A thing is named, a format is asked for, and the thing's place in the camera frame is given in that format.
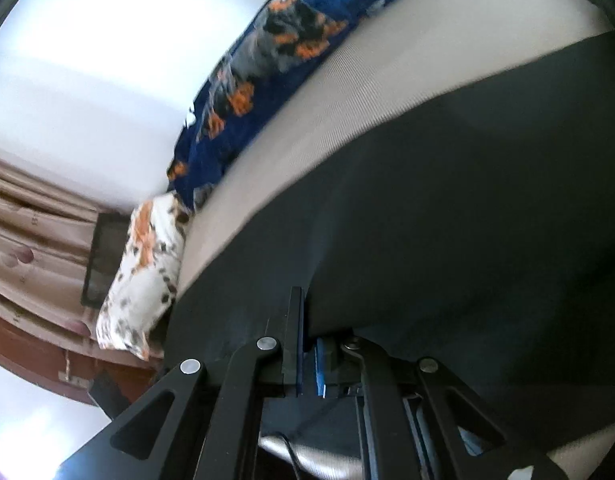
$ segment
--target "screw head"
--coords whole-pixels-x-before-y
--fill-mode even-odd
[[[272,350],[276,346],[276,339],[273,337],[262,337],[257,342],[259,350]]]
[[[439,370],[439,364],[434,359],[426,357],[425,359],[421,359],[421,362],[419,362],[419,368],[421,368],[421,371],[426,374],[433,374]]]
[[[358,350],[359,348],[361,348],[361,339],[357,336],[354,336],[351,339],[348,339],[345,343],[343,343],[343,346],[345,346],[345,348],[347,348],[348,350]]]
[[[196,359],[186,359],[181,363],[181,371],[185,375],[192,375],[201,370],[201,363]]]

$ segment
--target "paw print pattern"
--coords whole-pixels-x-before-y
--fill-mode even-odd
[[[196,115],[194,114],[194,103],[188,108],[187,115],[185,116],[185,127],[189,128],[196,122]]]

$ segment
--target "black metal frame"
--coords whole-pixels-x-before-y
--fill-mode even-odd
[[[70,457],[58,478],[252,479],[264,398],[301,394],[302,363],[312,358],[303,343],[300,288],[273,324],[272,335],[229,359],[182,362]],[[356,398],[367,480],[514,480],[521,470],[527,480],[567,478],[440,362],[394,359],[349,335],[312,346],[318,392],[302,394]],[[462,431],[489,448],[469,452]]]

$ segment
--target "bright light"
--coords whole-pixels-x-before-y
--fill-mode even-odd
[[[62,437],[47,412],[0,435],[0,471],[8,480],[52,480],[64,456]]]

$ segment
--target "white wall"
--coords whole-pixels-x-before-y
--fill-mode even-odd
[[[185,112],[265,0],[20,0],[0,158],[118,208],[162,192]]]
[[[109,419],[0,367],[0,469],[8,480],[51,480],[53,470]]]

